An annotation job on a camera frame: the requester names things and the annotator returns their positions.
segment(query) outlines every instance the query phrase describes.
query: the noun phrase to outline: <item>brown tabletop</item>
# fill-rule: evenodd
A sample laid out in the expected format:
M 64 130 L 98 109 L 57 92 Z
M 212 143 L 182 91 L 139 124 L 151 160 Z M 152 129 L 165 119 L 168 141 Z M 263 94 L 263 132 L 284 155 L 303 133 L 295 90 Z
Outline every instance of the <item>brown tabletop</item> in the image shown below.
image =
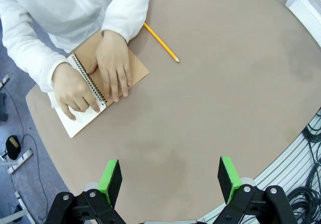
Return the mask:
M 219 157 L 254 178 L 319 109 L 321 50 L 286 0 L 150 0 L 130 49 L 150 70 L 128 98 L 70 139 L 49 99 L 27 102 L 75 195 L 119 159 L 116 209 L 128 223 L 199 218 L 223 202 Z

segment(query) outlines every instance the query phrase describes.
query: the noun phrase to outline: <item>silver bolt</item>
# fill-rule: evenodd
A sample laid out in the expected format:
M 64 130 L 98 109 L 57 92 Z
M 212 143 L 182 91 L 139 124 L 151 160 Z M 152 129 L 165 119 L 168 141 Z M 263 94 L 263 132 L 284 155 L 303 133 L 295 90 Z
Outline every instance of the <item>silver bolt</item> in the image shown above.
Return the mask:
M 250 192 L 250 191 L 251 191 L 251 188 L 248 187 L 248 186 L 245 186 L 243 190 L 244 190 L 245 192 Z
M 271 191 L 272 194 L 277 193 L 277 190 L 275 188 L 272 188 L 270 191 Z

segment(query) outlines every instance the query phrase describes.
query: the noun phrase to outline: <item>white basket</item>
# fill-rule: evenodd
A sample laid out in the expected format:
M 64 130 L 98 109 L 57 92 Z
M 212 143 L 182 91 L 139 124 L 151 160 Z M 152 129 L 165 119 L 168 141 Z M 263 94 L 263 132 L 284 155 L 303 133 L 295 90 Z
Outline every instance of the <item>white basket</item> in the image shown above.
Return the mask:
M 287 0 L 285 5 L 321 46 L 321 0 Z

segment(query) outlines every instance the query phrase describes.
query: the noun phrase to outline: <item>white long-sleeve shirt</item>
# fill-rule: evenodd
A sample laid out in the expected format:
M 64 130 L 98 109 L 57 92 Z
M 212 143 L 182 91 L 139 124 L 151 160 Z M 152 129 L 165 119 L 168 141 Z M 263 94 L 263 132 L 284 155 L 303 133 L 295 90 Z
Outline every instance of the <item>white long-sleeve shirt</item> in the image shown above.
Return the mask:
M 31 17 L 56 47 L 70 52 L 99 29 L 115 31 L 128 42 L 144 23 L 148 1 L 0 0 L 3 45 L 42 91 L 53 91 L 52 74 L 66 58 L 38 39 Z

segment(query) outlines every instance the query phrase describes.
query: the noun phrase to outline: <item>yellow pencil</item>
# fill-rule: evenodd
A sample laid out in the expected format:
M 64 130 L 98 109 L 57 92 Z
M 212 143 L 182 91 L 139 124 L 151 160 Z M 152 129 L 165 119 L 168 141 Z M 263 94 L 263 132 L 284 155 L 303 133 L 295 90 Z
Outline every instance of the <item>yellow pencil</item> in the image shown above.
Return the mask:
M 176 62 L 180 62 L 178 57 L 174 54 L 174 52 L 171 51 L 171 49 L 159 38 L 158 35 L 146 24 L 144 23 L 144 26 L 146 29 L 158 40 L 158 42 L 166 49 L 166 51 L 174 58 Z

